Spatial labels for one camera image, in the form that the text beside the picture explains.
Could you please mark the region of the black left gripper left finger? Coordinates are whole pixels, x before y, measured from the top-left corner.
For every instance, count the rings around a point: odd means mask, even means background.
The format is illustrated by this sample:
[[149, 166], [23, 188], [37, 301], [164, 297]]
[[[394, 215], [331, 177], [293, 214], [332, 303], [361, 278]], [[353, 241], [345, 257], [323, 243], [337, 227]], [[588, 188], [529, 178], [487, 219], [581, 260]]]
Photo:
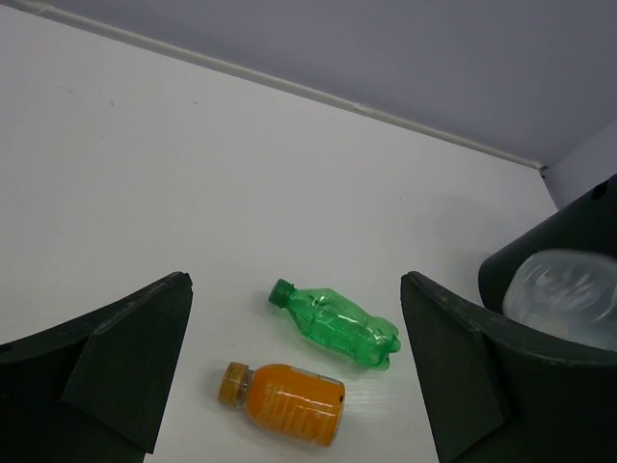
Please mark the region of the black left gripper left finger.
[[142, 462], [153, 453], [192, 306], [174, 272], [1, 346], [4, 462]]

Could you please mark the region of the clear bottle white cap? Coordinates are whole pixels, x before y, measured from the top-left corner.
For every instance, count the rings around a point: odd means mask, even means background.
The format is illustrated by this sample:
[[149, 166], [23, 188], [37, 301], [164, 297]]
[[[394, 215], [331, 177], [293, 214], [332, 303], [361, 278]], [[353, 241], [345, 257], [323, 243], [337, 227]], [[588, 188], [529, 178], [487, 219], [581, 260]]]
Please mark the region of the clear bottle white cap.
[[616, 350], [616, 260], [550, 249], [516, 271], [502, 301], [508, 318], [545, 334]]

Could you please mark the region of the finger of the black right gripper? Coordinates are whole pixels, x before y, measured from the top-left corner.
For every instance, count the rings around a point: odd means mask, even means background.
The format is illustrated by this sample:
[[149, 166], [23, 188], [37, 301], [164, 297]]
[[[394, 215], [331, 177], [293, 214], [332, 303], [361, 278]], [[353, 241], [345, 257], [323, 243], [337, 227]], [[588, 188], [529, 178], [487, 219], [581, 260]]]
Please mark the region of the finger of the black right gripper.
[[530, 256], [550, 249], [616, 257], [616, 177], [599, 183], [485, 259], [478, 271], [484, 307], [501, 313], [506, 290], [518, 268]]

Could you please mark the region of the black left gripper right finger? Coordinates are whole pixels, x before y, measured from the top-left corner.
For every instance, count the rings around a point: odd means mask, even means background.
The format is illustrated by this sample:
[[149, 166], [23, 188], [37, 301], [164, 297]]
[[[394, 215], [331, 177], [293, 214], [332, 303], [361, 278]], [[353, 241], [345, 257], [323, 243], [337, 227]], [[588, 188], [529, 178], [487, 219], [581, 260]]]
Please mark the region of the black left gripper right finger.
[[616, 356], [477, 306], [424, 275], [402, 313], [442, 462], [612, 462]]

